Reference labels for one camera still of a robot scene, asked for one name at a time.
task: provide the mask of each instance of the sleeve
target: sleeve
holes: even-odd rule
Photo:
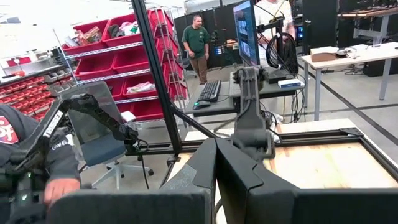
[[[181,42],[188,42],[188,29],[185,28],[184,33],[182,34],[182,40]]]
[[[50,147],[45,161],[45,168],[50,173],[50,180],[74,178],[80,181],[75,151],[61,129],[56,130]]]
[[[12,126],[20,142],[26,140],[33,134],[34,130],[39,125],[39,122],[35,119],[22,114],[9,105],[2,105],[1,107],[10,121],[12,121]],[[72,149],[66,136],[60,131],[57,130],[54,136],[55,137],[50,141],[51,149],[45,161],[45,168],[50,173],[50,179],[68,177],[79,180],[80,175],[77,169],[78,161],[75,157],[75,151]]]
[[[210,42],[210,34],[207,32],[205,28],[203,29],[205,30],[205,44],[208,44]]]
[[[283,8],[284,8],[283,13],[285,15],[285,21],[284,22],[286,24],[293,23],[292,8],[290,6],[290,3],[288,1],[285,2],[284,5],[283,5]]]

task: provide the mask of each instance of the office chair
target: office chair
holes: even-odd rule
[[[122,122],[120,112],[116,107],[116,104],[112,99],[111,92],[105,82],[90,83],[83,91],[77,91],[72,91],[68,94],[76,95],[89,93],[93,95],[105,112],[110,114],[117,121]],[[106,126],[102,125],[91,116],[77,111],[69,111],[68,115],[75,131],[75,135],[80,143],[81,153],[83,154],[87,167],[106,164],[106,167],[108,168],[107,173],[93,183],[94,188],[99,186],[99,184],[108,178],[115,177],[116,188],[119,189],[120,178],[124,177],[125,172],[142,172],[142,166],[122,164],[118,161],[118,159],[124,157],[124,153],[126,152],[124,142],[113,138],[111,131]],[[154,174],[152,169],[149,169],[148,167],[145,167],[144,169],[148,172],[148,175]]]
[[[188,77],[189,75],[193,75],[195,78],[198,77],[195,71],[187,71],[187,68],[191,64],[191,60],[189,59],[189,53],[188,50],[184,50],[186,53],[186,57],[183,56],[183,54],[178,54],[178,63],[181,65],[183,69],[183,74],[184,74],[184,79],[183,81],[185,82],[185,78]]]

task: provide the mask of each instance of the keyboard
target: keyboard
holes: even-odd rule
[[[201,91],[198,101],[216,102],[220,93],[221,81],[208,82]]]

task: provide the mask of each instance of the computer mouse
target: computer mouse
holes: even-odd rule
[[[194,110],[199,110],[199,109],[208,107],[210,105],[211,105],[211,103],[209,101],[198,101],[198,102],[193,104],[193,109]]]

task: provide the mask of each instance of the black jacket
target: black jacket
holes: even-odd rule
[[[9,105],[0,104],[0,167],[7,167],[11,152],[18,148],[19,143],[27,139],[38,126],[38,122]],[[65,135],[51,145],[47,154],[45,168],[50,179],[76,178],[78,161],[72,146]]]

